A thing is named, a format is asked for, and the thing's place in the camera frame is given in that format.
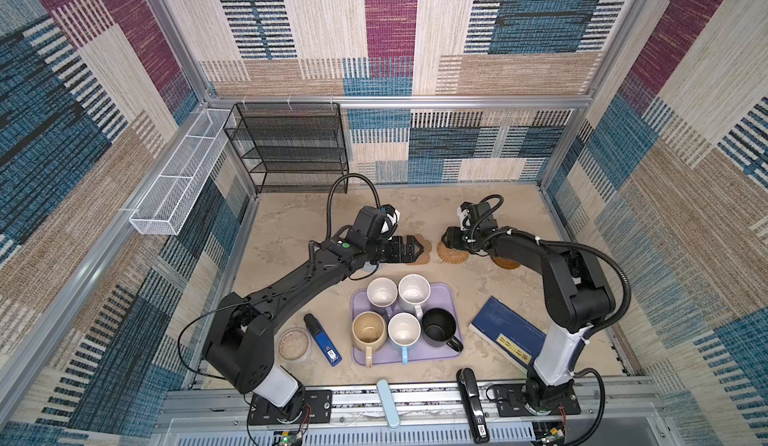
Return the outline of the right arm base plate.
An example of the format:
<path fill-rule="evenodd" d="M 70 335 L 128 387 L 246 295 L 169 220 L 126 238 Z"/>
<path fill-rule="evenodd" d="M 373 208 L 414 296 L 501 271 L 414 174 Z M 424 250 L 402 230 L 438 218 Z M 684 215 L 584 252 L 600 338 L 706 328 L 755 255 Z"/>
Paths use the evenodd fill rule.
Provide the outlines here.
<path fill-rule="evenodd" d="M 573 383 L 557 387 L 545 387 L 542 391 L 527 393 L 523 383 L 492 384 L 486 389 L 486 397 L 494 403 L 500 417 L 566 416 L 582 412 Z"/>

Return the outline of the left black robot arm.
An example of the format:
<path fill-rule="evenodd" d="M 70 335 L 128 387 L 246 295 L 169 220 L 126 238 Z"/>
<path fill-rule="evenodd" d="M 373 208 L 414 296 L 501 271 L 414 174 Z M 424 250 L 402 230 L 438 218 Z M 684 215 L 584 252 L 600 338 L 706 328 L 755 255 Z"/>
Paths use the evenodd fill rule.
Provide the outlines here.
<path fill-rule="evenodd" d="M 416 262 L 429 242 L 399 236 L 398 212 L 390 204 L 362 207 L 353 224 L 310 241 L 308 260 L 273 284 L 245 297 L 232 292 L 212 313 L 203 358 L 242 393 L 268 401 L 281 418 L 304 411 L 304 386 L 275 362 L 275 334 L 306 303 L 367 264 Z"/>

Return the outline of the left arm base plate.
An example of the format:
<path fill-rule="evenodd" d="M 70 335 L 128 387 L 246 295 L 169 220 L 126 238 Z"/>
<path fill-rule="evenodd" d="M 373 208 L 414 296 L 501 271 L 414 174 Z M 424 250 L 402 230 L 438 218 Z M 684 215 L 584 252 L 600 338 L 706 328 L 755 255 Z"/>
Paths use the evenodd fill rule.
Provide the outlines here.
<path fill-rule="evenodd" d="M 300 388 L 289 401 L 281 407 L 267 399 L 255 395 L 249 402 L 248 426 L 299 425 L 303 421 L 310 424 L 330 422 L 333 392 L 330 389 L 305 390 Z"/>

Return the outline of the brown flower cork coaster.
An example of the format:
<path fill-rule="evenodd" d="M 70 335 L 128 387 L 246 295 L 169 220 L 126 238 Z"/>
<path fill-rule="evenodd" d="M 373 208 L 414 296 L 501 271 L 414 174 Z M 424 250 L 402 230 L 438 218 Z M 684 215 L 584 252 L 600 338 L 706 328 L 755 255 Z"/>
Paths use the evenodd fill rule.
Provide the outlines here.
<path fill-rule="evenodd" d="M 420 256 L 417 262 L 407 263 L 407 264 L 411 266 L 428 264 L 430 262 L 430 254 L 433 249 L 432 243 L 428 239 L 426 239 L 422 234 L 414 234 L 414 235 L 422 243 L 425 250 L 422 252 L 422 255 Z"/>

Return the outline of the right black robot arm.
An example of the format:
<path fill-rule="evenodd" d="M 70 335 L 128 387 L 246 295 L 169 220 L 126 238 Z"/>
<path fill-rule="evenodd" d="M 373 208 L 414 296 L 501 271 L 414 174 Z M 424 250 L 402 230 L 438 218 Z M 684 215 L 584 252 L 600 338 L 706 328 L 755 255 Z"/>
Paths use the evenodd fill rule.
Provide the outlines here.
<path fill-rule="evenodd" d="M 626 314 L 631 286 L 618 263 L 592 246 L 499 226 L 493 214 L 502 203 L 499 194 L 462 203 L 458 226 L 448 227 L 441 241 L 449 249 L 485 252 L 541 275 L 551 325 L 528 367 L 524 398 L 532 413 L 543 415 L 569 396 L 574 367 L 590 338 Z"/>

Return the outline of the white speckled mug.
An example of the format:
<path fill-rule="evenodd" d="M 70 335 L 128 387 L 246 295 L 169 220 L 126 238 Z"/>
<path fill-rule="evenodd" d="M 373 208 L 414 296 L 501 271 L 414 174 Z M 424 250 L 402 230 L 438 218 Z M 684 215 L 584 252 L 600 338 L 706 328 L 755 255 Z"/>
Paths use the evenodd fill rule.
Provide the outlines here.
<path fill-rule="evenodd" d="M 431 295 L 429 281 L 419 274 L 408 274 L 398 283 L 398 304 L 402 311 L 421 320 Z"/>

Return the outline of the beige ceramic mug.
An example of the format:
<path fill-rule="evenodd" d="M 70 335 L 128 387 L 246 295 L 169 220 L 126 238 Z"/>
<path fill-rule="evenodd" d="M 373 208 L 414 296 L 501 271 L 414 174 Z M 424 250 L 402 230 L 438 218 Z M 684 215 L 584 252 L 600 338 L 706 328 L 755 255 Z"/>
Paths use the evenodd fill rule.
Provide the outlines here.
<path fill-rule="evenodd" d="M 351 326 L 352 341 L 356 350 L 364 355 L 366 368 L 373 366 L 374 354 L 387 342 L 387 323 L 377 312 L 364 311 L 358 314 Z"/>

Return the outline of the small brown wooden coaster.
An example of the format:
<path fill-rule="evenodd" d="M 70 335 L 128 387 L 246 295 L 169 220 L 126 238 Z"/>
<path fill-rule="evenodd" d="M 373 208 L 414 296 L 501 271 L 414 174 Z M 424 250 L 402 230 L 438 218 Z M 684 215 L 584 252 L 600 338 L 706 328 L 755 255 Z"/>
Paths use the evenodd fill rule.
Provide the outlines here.
<path fill-rule="evenodd" d="M 499 256 L 492 256 L 491 260 L 496 266 L 505 270 L 513 270 L 520 267 L 518 262 Z"/>

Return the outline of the woven rattan round coaster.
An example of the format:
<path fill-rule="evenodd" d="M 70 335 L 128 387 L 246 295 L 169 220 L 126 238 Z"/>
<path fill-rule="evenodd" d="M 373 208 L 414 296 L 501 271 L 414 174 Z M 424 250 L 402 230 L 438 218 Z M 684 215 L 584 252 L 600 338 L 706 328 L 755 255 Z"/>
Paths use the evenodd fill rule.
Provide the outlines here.
<path fill-rule="evenodd" d="M 470 256 L 467 251 L 449 248 L 443 241 L 438 242 L 436 252 L 444 263 L 454 265 L 465 262 Z"/>

